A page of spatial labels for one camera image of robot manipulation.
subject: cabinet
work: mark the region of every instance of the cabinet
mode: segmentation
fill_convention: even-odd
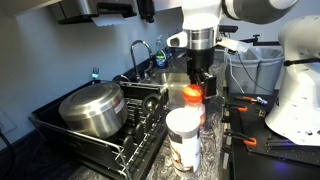
[[[61,0],[0,0],[0,8],[7,16],[42,8]]]
[[[155,11],[181,7],[182,0],[153,0]]]

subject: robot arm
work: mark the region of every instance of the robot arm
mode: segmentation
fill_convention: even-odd
[[[284,16],[297,0],[182,0],[183,31],[169,37],[169,47],[186,48],[187,74],[192,84],[204,88],[205,98],[215,95],[215,77],[207,73],[213,63],[214,47],[225,46],[232,50],[237,44],[226,38],[217,38],[218,25],[227,17],[266,24]]]

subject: kitchen sink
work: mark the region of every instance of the kitchen sink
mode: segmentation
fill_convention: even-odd
[[[186,73],[160,73],[152,74],[141,83],[163,85],[169,90],[170,110],[184,107],[183,88],[190,84],[189,76]]]

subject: plastic jar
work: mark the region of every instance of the plastic jar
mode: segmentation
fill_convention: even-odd
[[[206,121],[206,108],[202,104],[202,88],[197,84],[190,84],[183,89],[183,99],[185,108],[197,110],[200,118],[200,129],[204,128]]]

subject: dish rack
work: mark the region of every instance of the dish rack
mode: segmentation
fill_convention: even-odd
[[[121,83],[128,106],[126,123],[115,135],[98,139],[70,130],[58,113],[66,97],[90,84],[35,110],[29,119],[48,143],[74,152],[79,161],[99,173],[113,179],[144,179],[167,135],[168,90],[157,85]],[[145,114],[141,104],[152,93],[160,95],[159,103]]]

